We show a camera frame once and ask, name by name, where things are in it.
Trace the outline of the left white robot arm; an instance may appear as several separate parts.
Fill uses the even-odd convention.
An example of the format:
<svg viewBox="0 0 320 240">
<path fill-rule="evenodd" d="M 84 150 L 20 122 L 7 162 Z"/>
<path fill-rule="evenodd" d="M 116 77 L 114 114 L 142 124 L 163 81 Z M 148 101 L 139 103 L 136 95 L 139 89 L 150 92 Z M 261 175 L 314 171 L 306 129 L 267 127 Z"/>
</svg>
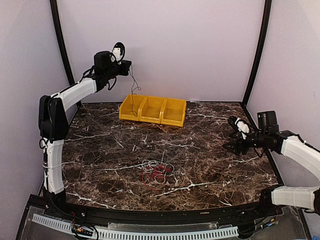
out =
<svg viewBox="0 0 320 240">
<path fill-rule="evenodd" d="M 62 177 L 62 151 L 70 124 L 67 110 L 82 99 L 114 85 L 110 80 L 117 76 L 128 76 L 132 65 L 130 60 L 116 61 L 107 65 L 96 63 L 86 70 L 82 78 L 52 95 L 43 95 L 39 100 L 38 127 L 41 139 L 39 147 L 43 150 L 44 195 L 53 199 L 65 197 Z"/>
</svg>

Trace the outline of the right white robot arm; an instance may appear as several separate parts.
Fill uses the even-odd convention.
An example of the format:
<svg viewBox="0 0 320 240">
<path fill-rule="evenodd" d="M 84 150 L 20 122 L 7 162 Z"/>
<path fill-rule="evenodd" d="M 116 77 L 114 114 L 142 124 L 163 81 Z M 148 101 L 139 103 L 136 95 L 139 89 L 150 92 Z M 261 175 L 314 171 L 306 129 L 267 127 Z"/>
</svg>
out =
<svg viewBox="0 0 320 240">
<path fill-rule="evenodd" d="M 320 176 L 320 151 L 307 143 L 299 134 L 289 130 L 280 131 L 276 112 L 264 111 L 257 113 L 258 130 L 243 119 L 231 116 L 228 123 L 234 130 L 232 141 L 225 143 L 223 148 L 236 156 L 245 155 L 249 149 L 268 149 L 289 158 L 317 178 Z M 292 206 L 320 213 L 320 188 L 272 186 L 262 190 L 260 200 L 255 205 L 255 213 L 266 217 L 276 206 Z"/>
</svg>

